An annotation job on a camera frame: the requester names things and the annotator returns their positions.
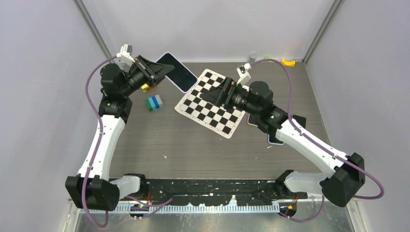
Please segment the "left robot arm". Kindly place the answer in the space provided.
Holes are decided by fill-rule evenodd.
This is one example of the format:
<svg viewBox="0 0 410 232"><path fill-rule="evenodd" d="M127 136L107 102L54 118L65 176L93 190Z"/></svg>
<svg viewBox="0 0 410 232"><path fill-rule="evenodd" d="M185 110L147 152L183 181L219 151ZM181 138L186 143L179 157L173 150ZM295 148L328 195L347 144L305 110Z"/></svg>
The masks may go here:
<svg viewBox="0 0 410 232"><path fill-rule="evenodd" d="M143 200L148 195L148 184L143 174L125 174L110 180L112 157L130 116L130 95L144 84L157 86L174 69L173 65L156 63L143 56L130 58L129 69L123 70L109 58L96 71L101 75L102 98L95 106L89 93L86 98L97 117L98 125L88 155L75 176L68 176L65 188L80 209L113 211L118 202L128 195Z"/></svg>

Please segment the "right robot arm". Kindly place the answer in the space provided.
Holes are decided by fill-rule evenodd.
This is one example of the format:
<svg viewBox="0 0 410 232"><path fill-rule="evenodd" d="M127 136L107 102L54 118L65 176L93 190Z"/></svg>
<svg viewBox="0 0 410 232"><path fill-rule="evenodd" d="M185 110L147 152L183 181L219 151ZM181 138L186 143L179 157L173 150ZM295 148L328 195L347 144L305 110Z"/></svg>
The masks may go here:
<svg viewBox="0 0 410 232"><path fill-rule="evenodd" d="M259 130L274 136L305 156L320 173L285 171L278 179L276 192L289 198L296 192L322 194L339 207L345 207L365 183L364 158L339 151L312 135L286 111L273 103L273 91L263 81L243 88L231 78L219 86L200 93L200 97L216 107L236 108L255 116Z"/></svg>

